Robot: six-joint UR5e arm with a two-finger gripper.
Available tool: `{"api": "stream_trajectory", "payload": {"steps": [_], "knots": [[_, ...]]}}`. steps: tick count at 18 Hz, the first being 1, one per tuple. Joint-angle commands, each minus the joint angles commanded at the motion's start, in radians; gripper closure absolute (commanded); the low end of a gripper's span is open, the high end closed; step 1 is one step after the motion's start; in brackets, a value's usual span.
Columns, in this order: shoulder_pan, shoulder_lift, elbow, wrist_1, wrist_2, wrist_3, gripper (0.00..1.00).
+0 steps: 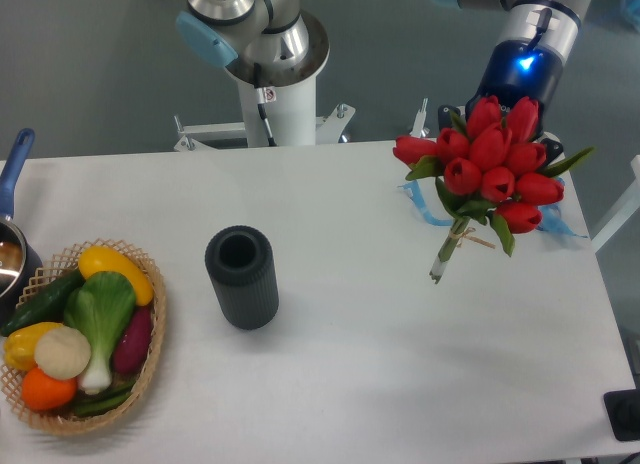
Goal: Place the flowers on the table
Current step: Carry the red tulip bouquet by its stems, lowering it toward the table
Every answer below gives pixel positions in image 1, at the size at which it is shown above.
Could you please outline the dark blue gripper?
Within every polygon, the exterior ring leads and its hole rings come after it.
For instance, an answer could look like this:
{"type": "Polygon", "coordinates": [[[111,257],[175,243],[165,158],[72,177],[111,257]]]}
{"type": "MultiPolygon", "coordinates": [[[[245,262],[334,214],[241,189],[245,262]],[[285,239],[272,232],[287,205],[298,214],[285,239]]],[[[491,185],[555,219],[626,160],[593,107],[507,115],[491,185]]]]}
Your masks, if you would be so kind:
{"type": "MultiPolygon", "coordinates": [[[[537,101],[542,123],[563,70],[561,59],[548,49],[531,50],[521,40],[503,41],[494,48],[478,89],[465,107],[449,104],[438,107],[439,130],[465,131],[465,112],[469,116],[478,101],[489,96],[495,96],[505,109],[512,108],[523,97],[537,101]]],[[[546,137],[540,143],[545,148],[545,164],[551,164],[563,154],[563,145],[556,139],[546,137]]]]}

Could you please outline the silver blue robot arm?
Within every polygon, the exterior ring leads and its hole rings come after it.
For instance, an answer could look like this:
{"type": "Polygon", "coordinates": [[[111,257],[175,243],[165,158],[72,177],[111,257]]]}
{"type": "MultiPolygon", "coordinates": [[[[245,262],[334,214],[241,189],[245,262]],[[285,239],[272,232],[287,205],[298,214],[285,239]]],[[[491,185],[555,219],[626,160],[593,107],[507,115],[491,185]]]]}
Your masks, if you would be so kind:
{"type": "Polygon", "coordinates": [[[523,97],[549,107],[591,0],[432,0],[457,9],[508,13],[486,70],[458,114],[468,117],[482,97],[494,95],[507,113],[523,97]]]}

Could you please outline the silver robot arm with base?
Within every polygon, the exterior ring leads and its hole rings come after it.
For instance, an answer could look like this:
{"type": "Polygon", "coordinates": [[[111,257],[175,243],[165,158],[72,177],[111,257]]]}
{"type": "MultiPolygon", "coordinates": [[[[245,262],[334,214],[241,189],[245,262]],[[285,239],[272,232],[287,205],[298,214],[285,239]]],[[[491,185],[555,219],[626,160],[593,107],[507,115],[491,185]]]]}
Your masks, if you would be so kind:
{"type": "Polygon", "coordinates": [[[250,147],[316,141],[316,77],[326,30],[300,0],[186,0],[176,28],[207,64],[236,82],[250,147]]]}

